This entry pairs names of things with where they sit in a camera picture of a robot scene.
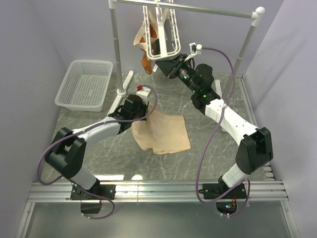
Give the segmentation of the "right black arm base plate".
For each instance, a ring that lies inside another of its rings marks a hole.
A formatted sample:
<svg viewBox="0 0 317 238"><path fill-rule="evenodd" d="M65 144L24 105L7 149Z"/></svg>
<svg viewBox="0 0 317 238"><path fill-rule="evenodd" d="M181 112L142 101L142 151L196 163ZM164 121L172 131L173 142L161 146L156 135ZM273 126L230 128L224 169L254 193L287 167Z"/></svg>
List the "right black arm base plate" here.
<svg viewBox="0 0 317 238"><path fill-rule="evenodd" d="M203 183L203 188L199 190L199 193L203 195L206 200L213 200L223 195L229 190L226 184L220 183ZM222 199L245 199L247 198L247 192L244 184L238 185L232 191L223 196Z"/></svg>

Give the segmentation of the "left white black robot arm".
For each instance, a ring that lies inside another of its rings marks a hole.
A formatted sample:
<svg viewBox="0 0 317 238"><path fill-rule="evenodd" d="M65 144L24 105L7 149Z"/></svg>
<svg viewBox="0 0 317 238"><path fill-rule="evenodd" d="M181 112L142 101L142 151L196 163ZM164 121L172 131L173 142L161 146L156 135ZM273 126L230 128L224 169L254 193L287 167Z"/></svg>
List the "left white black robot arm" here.
<svg viewBox="0 0 317 238"><path fill-rule="evenodd" d="M78 185L79 188L76 188L75 192L82 192L86 199L104 197L113 200L115 186L105 188L100 180L83 168L85 150L108 137L123 133L133 122L145 120L148 104L140 96L130 94L123 105L103 120L81 129L60 129L44 153L45 162L63 177Z"/></svg>

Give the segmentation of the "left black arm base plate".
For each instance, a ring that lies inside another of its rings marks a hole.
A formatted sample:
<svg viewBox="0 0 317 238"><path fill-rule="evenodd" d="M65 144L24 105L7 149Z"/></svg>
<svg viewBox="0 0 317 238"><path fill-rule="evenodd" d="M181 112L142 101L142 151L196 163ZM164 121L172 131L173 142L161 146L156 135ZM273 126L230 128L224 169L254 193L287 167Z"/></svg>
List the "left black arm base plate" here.
<svg viewBox="0 0 317 238"><path fill-rule="evenodd" d="M116 185L114 184L99 184L90 190L85 190L81 186L75 184L72 187L71 200L96 200L100 197L114 200Z"/></svg>

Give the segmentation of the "beige underwear shorts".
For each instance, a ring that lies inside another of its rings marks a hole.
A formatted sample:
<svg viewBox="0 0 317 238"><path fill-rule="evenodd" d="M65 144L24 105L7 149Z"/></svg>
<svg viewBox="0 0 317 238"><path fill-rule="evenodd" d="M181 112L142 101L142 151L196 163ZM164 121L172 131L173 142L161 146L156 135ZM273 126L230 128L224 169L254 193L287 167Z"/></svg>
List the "beige underwear shorts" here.
<svg viewBox="0 0 317 238"><path fill-rule="evenodd" d="M131 130L143 151L164 155L191 148L185 120L180 115L167 115L155 109L146 120L133 122Z"/></svg>

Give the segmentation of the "white clip drying hanger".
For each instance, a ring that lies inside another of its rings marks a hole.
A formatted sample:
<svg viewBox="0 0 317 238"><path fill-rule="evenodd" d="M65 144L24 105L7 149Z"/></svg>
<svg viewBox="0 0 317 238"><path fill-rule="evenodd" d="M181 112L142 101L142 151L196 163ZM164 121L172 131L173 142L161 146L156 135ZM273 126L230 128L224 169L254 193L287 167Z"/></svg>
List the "white clip drying hanger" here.
<svg viewBox="0 0 317 238"><path fill-rule="evenodd" d="M145 40L147 46L146 52L148 58L152 61L174 58L181 50L175 10L164 6L165 3L174 3L174 1L168 0L164 2L160 0L150 0L147 4L142 4L144 16L143 25L145 27ZM164 22L162 15L165 8L169 9L169 17ZM157 55L152 54L148 10L151 10L153 15L157 18L160 49L160 53Z"/></svg>

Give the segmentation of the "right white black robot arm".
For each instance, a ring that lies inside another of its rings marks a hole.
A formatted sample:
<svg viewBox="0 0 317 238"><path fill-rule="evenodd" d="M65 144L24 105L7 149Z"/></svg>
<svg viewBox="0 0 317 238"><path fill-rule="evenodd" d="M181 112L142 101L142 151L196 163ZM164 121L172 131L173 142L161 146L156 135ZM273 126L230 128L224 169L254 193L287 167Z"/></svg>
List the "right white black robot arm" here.
<svg viewBox="0 0 317 238"><path fill-rule="evenodd" d="M179 78L193 92L194 107L217 122L217 127L223 127L238 145L235 164L218 183L196 189L197 196L204 195L201 202L211 203L230 198L242 188L243 180L273 159L271 133L244 120L212 89L211 66L202 63L193 68L185 58L185 54L179 54L173 59L157 60L156 65L166 77Z"/></svg>

